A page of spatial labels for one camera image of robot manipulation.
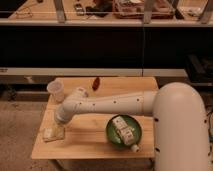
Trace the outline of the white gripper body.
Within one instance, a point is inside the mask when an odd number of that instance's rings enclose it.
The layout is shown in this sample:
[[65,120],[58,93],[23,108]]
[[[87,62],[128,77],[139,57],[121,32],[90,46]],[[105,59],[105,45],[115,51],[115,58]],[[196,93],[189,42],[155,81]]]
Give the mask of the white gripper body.
[[72,119],[72,115],[64,110],[62,106],[56,108],[54,120],[58,125],[67,124]]

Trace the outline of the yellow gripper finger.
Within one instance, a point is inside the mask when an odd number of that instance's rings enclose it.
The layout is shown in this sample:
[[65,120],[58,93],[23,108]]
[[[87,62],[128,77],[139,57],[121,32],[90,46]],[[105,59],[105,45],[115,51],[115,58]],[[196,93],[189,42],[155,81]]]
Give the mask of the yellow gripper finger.
[[53,125],[52,125],[53,127],[53,132],[55,133],[55,134],[57,134],[58,132],[60,132],[60,128],[61,128],[61,126],[60,125],[58,125],[57,123],[54,123]]

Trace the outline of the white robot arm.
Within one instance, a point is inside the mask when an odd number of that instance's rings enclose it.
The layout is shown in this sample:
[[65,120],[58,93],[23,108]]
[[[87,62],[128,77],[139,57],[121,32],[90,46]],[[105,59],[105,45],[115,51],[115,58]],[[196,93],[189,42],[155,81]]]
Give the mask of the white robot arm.
[[56,109],[54,119],[66,124],[85,113],[151,116],[155,171],[213,171],[205,105],[188,84],[174,82],[157,91],[91,98],[77,88]]

